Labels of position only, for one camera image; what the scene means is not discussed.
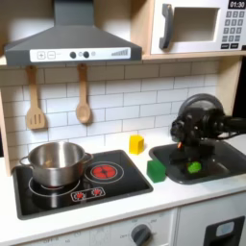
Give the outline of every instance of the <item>pot handle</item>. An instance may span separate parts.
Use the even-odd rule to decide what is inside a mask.
[[[85,152],[85,155],[89,156],[89,159],[88,159],[88,160],[86,160],[85,162],[83,162],[83,164],[88,163],[89,161],[91,161],[91,160],[94,158],[94,156],[93,156],[93,155],[91,155],[90,153]]]
[[[24,157],[24,158],[22,158],[20,161],[19,161],[19,163],[21,164],[21,165],[23,165],[23,166],[26,166],[26,167],[30,167],[30,168],[34,168],[31,164],[24,164],[22,161],[23,160],[25,160],[25,159],[27,159],[28,157]]]

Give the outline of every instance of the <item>hood control knob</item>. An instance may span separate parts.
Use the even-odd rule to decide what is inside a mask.
[[[88,57],[89,57],[88,51],[85,51],[85,52],[84,52],[84,57],[85,57],[85,58],[88,58]]]
[[[76,59],[76,57],[77,57],[77,56],[76,56],[76,53],[75,53],[75,52],[71,52],[71,53],[70,53],[70,57],[71,57],[72,59]]]

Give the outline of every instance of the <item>stovetop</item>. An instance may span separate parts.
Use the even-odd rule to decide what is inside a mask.
[[[57,188],[36,183],[30,168],[17,166],[13,182],[18,218],[79,209],[153,190],[125,152],[118,150],[93,156],[79,181]]]

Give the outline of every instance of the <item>cabinet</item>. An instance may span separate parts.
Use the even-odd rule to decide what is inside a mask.
[[[232,230],[238,231],[238,228],[232,223],[230,224],[230,222],[223,222],[231,221],[240,216],[246,216],[245,208],[246,193],[238,193],[232,196],[182,207],[179,213],[175,246],[203,246],[207,227],[217,223],[218,225],[215,226],[216,235],[214,236],[216,236],[217,239],[222,238],[224,241],[215,240],[215,242],[212,241],[211,244],[207,245],[237,246],[237,244],[230,244],[230,240],[233,239],[231,239],[231,237],[227,238],[227,235],[232,236]],[[244,245],[246,245],[245,222],[239,246]]]
[[[145,214],[143,216],[117,221],[108,225],[98,226],[68,234],[60,234],[38,241],[20,244],[22,246],[136,246],[140,243],[144,232],[139,227],[148,229],[150,238],[146,238],[148,246],[173,246],[176,227],[177,209],[170,209]]]

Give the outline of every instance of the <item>stainless steel pot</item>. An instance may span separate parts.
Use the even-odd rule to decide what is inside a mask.
[[[28,159],[30,164],[23,163]],[[33,178],[45,186],[62,186],[76,182],[83,173],[84,164],[93,159],[91,154],[74,143],[51,142],[38,146],[19,162],[33,169]]]

